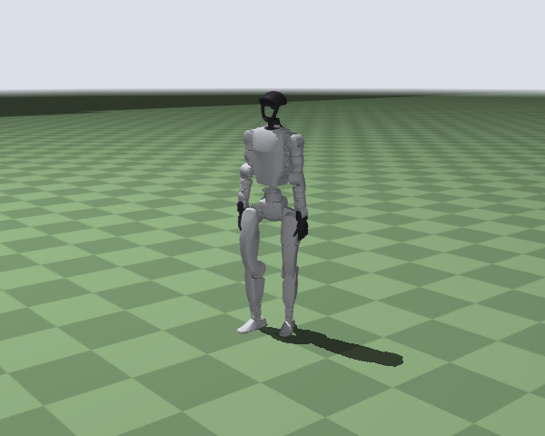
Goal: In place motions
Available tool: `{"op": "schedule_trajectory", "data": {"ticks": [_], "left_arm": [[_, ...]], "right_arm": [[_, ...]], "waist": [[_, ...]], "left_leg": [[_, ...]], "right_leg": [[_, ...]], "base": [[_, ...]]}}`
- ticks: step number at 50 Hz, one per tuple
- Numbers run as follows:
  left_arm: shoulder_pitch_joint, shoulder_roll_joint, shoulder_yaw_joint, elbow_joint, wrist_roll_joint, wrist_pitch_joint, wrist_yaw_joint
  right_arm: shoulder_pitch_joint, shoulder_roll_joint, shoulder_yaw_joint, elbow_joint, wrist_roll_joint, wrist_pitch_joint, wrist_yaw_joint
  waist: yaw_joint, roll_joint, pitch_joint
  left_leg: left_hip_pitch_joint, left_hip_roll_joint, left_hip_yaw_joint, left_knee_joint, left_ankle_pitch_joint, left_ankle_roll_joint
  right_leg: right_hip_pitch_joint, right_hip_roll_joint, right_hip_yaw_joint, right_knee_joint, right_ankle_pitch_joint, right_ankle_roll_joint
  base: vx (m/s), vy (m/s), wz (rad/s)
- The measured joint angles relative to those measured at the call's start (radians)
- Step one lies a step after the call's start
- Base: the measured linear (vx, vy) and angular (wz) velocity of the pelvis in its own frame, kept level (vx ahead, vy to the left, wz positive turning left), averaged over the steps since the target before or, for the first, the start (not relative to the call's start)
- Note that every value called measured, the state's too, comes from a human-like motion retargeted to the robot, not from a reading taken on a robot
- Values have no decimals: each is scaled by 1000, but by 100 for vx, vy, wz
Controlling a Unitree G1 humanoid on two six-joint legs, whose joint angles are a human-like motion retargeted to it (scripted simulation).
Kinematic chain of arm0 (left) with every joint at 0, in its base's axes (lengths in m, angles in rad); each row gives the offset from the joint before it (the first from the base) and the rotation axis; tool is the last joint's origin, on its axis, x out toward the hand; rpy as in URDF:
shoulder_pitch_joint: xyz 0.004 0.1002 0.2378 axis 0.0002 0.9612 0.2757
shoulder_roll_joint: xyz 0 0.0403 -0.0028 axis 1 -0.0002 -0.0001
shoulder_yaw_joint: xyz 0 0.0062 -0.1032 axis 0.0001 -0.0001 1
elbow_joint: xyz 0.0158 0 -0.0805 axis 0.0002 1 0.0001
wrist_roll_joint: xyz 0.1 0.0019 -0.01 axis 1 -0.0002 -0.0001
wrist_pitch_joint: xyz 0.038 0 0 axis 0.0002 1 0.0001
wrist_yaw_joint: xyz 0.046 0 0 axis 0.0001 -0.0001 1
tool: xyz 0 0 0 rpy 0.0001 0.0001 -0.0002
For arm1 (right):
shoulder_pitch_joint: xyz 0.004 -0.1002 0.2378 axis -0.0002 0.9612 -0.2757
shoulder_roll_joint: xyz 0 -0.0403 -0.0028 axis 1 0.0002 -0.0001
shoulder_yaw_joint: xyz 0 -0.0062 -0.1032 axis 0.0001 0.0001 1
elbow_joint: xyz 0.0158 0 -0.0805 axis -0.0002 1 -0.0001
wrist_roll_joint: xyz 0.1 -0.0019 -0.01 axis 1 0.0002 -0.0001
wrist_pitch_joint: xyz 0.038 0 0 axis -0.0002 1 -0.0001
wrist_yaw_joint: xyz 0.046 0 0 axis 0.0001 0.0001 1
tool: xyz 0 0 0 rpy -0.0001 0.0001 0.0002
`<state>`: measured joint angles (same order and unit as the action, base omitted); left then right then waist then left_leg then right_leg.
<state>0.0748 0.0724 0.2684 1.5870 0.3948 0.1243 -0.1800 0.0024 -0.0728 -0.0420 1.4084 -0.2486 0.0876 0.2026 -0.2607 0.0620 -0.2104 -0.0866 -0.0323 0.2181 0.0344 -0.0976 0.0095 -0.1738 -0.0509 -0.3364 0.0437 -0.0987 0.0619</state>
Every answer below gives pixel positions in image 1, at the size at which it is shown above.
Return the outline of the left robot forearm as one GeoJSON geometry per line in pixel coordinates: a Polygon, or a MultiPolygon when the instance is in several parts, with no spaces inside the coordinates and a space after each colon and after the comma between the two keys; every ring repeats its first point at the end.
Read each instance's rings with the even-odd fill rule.
{"type": "Polygon", "coordinates": [[[302,218],[304,218],[308,215],[308,210],[306,208],[306,187],[303,173],[300,173],[299,175],[299,182],[300,184],[297,184],[292,188],[294,200],[293,206],[295,208],[295,214],[299,211],[302,214],[302,218]]]}

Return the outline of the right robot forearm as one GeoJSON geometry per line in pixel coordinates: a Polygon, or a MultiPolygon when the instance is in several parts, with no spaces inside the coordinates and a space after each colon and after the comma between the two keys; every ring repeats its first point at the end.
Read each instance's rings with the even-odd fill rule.
{"type": "MultiPolygon", "coordinates": [[[[240,184],[240,189],[238,193],[237,203],[243,202],[243,209],[246,209],[249,206],[249,197],[250,197],[251,185],[253,184],[253,180],[246,176],[242,176],[240,173],[240,183],[241,184],[240,184]]],[[[236,203],[236,206],[237,206],[237,203],[236,203]]]]}

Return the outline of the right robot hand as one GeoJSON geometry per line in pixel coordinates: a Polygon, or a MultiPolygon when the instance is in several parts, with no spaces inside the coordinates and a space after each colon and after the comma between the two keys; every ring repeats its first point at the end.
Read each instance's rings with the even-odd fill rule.
{"type": "Polygon", "coordinates": [[[241,220],[242,220],[242,214],[243,214],[243,211],[245,209],[243,209],[243,202],[238,202],[237,203],[237,212],[239,212],[239,216],[238,216],[238,226],[239,226],[239,229],[242,230],[242,227],[241,227],[241,220]]]}

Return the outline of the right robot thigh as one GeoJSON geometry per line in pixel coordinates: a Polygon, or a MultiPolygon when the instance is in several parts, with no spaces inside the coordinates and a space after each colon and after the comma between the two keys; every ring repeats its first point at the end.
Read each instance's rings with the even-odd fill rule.
{"type": "Polygon", "coordinates": [[[248,206],[242,214],[240,230],[240,250],[243,259],[243,265],[250,270],[251,276],[254,278],[263,277],[266,266],[262,261],[257,260],[259,248],[259,222],[263,218],[260,215],[259,204],[248,206]]]}

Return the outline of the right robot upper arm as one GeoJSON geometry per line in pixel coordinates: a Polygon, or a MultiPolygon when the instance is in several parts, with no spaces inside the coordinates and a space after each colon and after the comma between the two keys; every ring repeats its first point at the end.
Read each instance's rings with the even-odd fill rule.
{"type": "Polygon", "coordinates": [[[244,158],[245,162],[240,169],[240,173],[242,176],[246,177],[253,177],[255,176],[254,169],[253,169],[253,131],[247,130],[243,134],[243,141],[244,141],[244,158]]]}

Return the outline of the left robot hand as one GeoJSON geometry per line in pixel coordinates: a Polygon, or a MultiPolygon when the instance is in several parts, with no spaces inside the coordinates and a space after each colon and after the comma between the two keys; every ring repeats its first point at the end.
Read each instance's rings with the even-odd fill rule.
{"type": "Polygon", "coordinates": [[[292,237],[294,237],[298,233],[298,241],[299,241],[308,234],[308,223],[306,222],[308,220],[308,215],[302,218],[301,212],[297,211],[296,220],[298,221],[297,229],[292,237]]]}

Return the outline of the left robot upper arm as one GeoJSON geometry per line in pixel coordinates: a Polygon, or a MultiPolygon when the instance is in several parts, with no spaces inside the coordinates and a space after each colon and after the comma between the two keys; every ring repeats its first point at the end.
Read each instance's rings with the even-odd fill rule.
{"type": "Polygon", "coordinates": [[[304,139],[302,135],[287,132],[284,134],[285,144],[290,149],[292,172],[288,175],[290,184],[300,184],[299,175],[303,168],[303,147],[304,139]]]}

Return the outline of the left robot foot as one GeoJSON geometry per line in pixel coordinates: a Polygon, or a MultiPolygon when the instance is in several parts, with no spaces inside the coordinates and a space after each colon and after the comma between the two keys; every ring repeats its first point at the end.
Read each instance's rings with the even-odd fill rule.
{"type": "Polygon", "coordinates": [[[288,318],[288,322],[284,320],[282,324],[282,328],[279,331],[280,336],[289,336],[293,332],[293,327],[295,326],[295,320],[292,317],[292,322],[290,322],[290,318],[288,318]]]}

